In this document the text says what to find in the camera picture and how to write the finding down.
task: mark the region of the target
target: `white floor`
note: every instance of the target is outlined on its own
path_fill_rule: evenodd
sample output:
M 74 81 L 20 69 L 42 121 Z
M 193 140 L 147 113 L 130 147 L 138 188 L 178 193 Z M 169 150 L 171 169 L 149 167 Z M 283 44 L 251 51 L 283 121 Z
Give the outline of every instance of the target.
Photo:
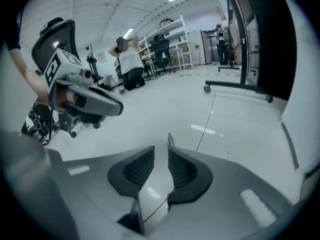
M 162 163 L 171 133 L 177 147 L 237 162 L 294 204 L 302 177 L 280 124 L 286 102 L 274 98 L 267 103 L 265 95 L 221 86 L 204 93 L 205 80 L 239 83 L 239 74 L 218 73 L 218 66 L 209 65 L 161 76 L 119 95 L 122 115 L 106 118 L 97 130 L 78 127 L 75 139 L 61 131 L 48 147 L 67 161 L 154 145 L 155 163 Z

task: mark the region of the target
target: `black pants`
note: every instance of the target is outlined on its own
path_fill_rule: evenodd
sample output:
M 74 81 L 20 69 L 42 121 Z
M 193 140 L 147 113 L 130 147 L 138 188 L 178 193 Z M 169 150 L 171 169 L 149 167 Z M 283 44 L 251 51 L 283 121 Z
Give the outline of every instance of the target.
M 135 67 L 129 72 L 122 74 L 123 87 L 131 91 L 136 88 L 136 85 L 144 86 L 145 80 L 142 77 L 144 69 L 142 67 Z
M 228 64 L 228 48 L 226 45 L 218 44 L 218 54 L 219 54 L 219 62 L 221 65 Z

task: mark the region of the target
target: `person's arm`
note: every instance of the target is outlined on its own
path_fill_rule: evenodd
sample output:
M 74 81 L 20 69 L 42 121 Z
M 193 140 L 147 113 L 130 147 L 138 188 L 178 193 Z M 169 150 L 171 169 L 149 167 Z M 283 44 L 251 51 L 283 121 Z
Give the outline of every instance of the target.
M 108 53 L 110 55 L 112 55 L 113 57 L 118 58 L 118 54 L 116 53 L 116 48 L 118 48 L 117 46 L 112 47 L 110 50 L 108 50 Z
M 137 37 L 136 35 L 135 35 L 134 37 L 132 37 L 132 38 L 127 39 L 127 41 L 128 41 L 128 42 L 132 42 L 133 46 L 134 46 L 135 48 L 138 48 L 138 46 L 139 46 L 139 40 L 138 40 L 138 37 Z
M 24 58 L 21 55 L 20 50 L 13 49 L 10 51 L 12 60 L 16 67 L 18 68 L 19 72 L 25 79 L 25 81 L 30 85 L 33 91 L 37 94 L 38 98 L 36 102 L 49 105 L 49 98 L 48 98 L 48 90 L 47 84 L 44 79 L 38 76 L 34 71 L 28 68 Z M 58 92 L 57 101 L 61 107 L 63 104 L 67 102 L 67 90 L 62 88 Z

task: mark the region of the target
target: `stand caster wheel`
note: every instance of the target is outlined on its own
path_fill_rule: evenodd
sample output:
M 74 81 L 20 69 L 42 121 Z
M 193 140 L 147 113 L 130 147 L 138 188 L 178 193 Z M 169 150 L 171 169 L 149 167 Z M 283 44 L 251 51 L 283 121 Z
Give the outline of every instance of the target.
M 206 94 L 208 94 L 208 93 L 211 92 L 210 86 L 204 86 L 204 87 L 203 87 L 203 90 L 204 90 L 204 92 L 205 92 Z
M 266 102 L 271 103 L 271 102 L 274 100 L 274 97 L 271 96 L 271 95 L 267 95 L 267 96 L 265 97 L 265 100 L 266 100 Z
M 71 136 L 71 138 L 75 138 L 75 137 L 77 137 L 77 133 L 75 132 L 75 131 L 72 131 L 72 132 L 69 132 L 70 133 L 70 136 Z
M 92 125 L 92 127 L 93 127 L 94 129 L 99 129 L 100 126 L 101 126 L 100 123 L 97 123 L 97 124 L 93 124 L 93 125 Z

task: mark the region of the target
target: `white t-shirt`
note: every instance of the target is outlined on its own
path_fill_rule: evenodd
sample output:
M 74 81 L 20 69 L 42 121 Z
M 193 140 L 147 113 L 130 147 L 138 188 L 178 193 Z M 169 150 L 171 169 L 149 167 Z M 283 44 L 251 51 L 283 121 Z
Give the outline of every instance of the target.
M 121 74 L 129 72 L 133 68 L 144 67 L 139 57 L 139 53 L 133 46 L 129 46 L 126 51 L 119 54 L 119 61 L 121 65 Z

